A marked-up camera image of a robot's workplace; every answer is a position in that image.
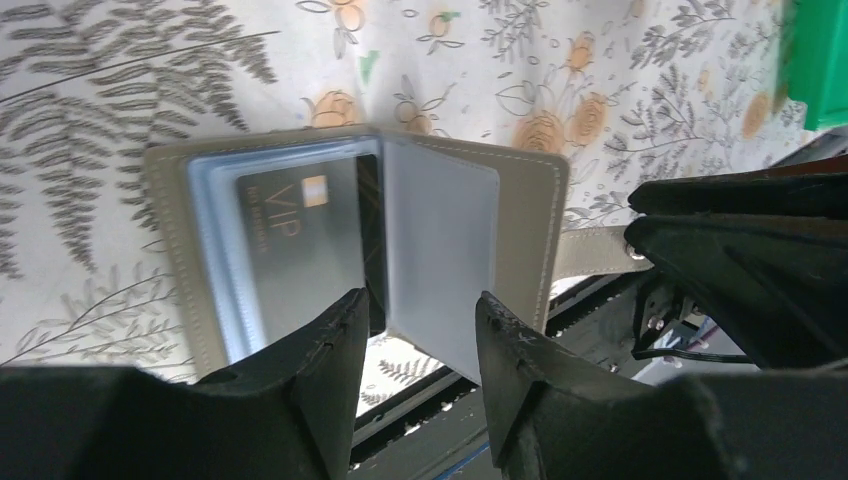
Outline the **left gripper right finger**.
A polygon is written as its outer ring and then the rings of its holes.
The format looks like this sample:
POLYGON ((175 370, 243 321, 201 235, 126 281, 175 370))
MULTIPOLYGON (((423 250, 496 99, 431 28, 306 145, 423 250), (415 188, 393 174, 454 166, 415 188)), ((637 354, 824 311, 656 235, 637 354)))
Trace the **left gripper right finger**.
POLYGON ((494 466, 506 479, 843 479, 847 376, 693 374, 651 386, 475 307, 494 466))

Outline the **grey card holder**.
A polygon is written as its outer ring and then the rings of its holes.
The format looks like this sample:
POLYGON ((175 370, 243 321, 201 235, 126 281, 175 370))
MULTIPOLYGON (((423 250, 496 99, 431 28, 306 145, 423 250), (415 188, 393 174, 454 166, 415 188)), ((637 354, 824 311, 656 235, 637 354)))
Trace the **grey card holder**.
POLYGON ((200 374, 278 341, 262 332, 236 179, 365 154, 381 164, 382 333, 466 379, 480 379, 473 316, 482 292, 542 330, 555 281, 648 267, 622 227, 564 226, 569 165, 556 154, 368 125, 153 147, 145 173, 200 374))

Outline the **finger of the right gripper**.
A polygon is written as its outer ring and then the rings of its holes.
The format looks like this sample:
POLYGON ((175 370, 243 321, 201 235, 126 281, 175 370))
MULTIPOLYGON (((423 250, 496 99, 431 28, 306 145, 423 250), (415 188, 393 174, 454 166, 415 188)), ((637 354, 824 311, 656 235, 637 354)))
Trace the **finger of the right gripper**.
POLYGON ((763 170, 651 181, 639 186, 628 202, 648 215, 845 216, 847 174, 763 170))
POLYGON ((624 238, 763 369, 847 356, 847 223, 648 215, 624 238))

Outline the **black VIP card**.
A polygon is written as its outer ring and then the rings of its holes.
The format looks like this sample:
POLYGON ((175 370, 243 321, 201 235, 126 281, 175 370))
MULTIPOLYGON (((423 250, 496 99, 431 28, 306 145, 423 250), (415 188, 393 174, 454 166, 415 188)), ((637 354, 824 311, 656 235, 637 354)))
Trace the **black VIP card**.
POLYGON ((365 154, 236 179, 266 340, 294 332, 359 288, 369 295, 369 333, 384 331, 380 167, 375 155, 365 154))

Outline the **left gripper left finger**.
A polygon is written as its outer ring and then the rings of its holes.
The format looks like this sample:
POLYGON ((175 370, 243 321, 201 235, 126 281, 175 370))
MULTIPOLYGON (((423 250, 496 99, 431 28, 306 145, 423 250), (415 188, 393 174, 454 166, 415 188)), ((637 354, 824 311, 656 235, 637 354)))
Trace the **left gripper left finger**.
POLYGON ((194 384, 131 367, 5 367, 5 479, 343 479, 369 296, 194 384))

